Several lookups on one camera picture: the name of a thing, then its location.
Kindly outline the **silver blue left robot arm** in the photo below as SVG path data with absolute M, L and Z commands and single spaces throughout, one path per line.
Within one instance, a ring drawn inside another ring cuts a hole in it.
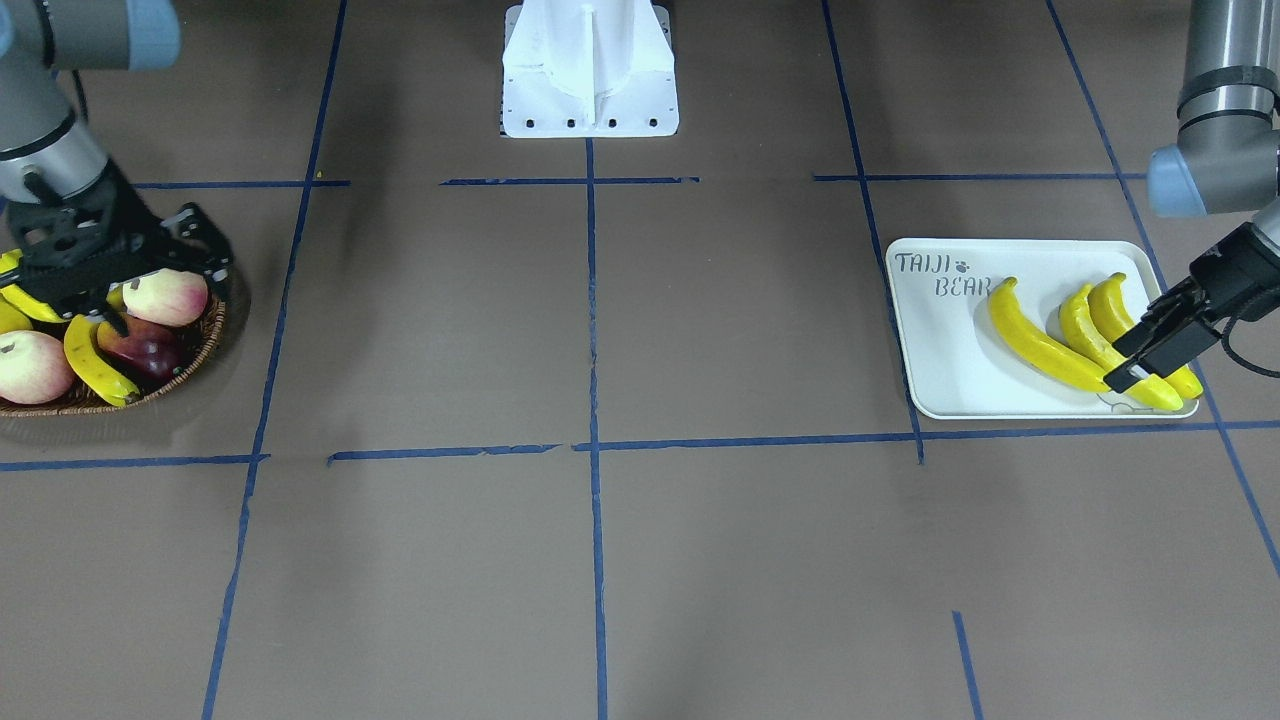
M 1277 20 L 1275 1 L 1192 4 L 1178 137 L 1151 155 L 1149 208 L 1164 218 L 1249 219 L 1119 338 L 1111 389 L 1167 377 L 1277 309 Z

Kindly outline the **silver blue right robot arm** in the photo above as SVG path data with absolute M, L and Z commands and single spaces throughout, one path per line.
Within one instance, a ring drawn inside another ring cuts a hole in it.
M 9 232 L 20 250 L 3 287 L 69 320 L 124 331 L 109 290 L 161 269 L 201 275 L 220 300 L 234 255 L 204 210 L 154 215 L 90 127 L 82 97 L 58 74 L 156 70 L 175 64 L 180 22 L 169 1 L 5 1 L 1 50 L 1 178 Z

